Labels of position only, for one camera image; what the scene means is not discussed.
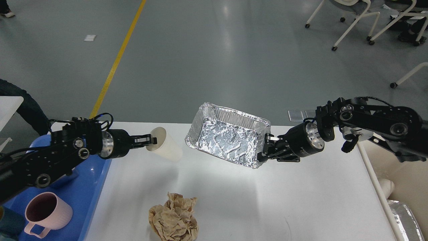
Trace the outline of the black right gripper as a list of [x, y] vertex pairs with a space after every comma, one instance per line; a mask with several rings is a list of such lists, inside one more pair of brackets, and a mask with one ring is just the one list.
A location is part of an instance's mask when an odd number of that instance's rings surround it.
[[[276, 149], [285, 146], [284, 140], [287, 141], [290, 148]], [[281, 163], [299, 163], [303, 157], [322, 152], [325, 141], [321, 138], [315, 123], [302, 122], [287, 131], [283, 137], [275, 137], [273, 134], [266, 133], [265, 147], [273, 149], [259, 152], [257, 154], [259, 162], [277, 160]]]

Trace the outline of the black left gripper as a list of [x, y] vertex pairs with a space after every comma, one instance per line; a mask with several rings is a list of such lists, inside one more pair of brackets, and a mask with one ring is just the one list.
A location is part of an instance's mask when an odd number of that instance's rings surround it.
[[157, 145], [157, 138], [152, 134], [130, 136], [122, 129], [103, 131], [101, 137], [100, 157], [104, 160], [124, 157], [130, 149]]

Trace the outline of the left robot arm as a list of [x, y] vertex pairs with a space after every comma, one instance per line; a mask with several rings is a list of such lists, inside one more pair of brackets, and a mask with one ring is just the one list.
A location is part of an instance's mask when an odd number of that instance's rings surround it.
[[51, 131], [48, 146], [18, 149], [1, 155], [0, 201], [6, 203], [29, 187], [46, 188], [92, 155], [103, 160], [121, 158], [131, 149], [154, 146], [152, 134], [129, 135], [112, 129], [114, 117], [104, 112], [93, 118], [63, 120]]

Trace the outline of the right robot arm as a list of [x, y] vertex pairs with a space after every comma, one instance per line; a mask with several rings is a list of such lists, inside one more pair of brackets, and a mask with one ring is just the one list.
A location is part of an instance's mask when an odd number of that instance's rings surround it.
[[318, 106], [314, 117], [303, 119], [286, 134], [266, 133], [257, 160], [298, 163], [301, 158], [320, 153], [325, 143], [335, 139], [337, 126], [344, 138], [341, 151], [349, 153], [368, 131], [368, 140], [393, 153], [399, 162], [427, 161], [427, 121], [412, 108], [369, 105], [370, 99], [338, 98]]

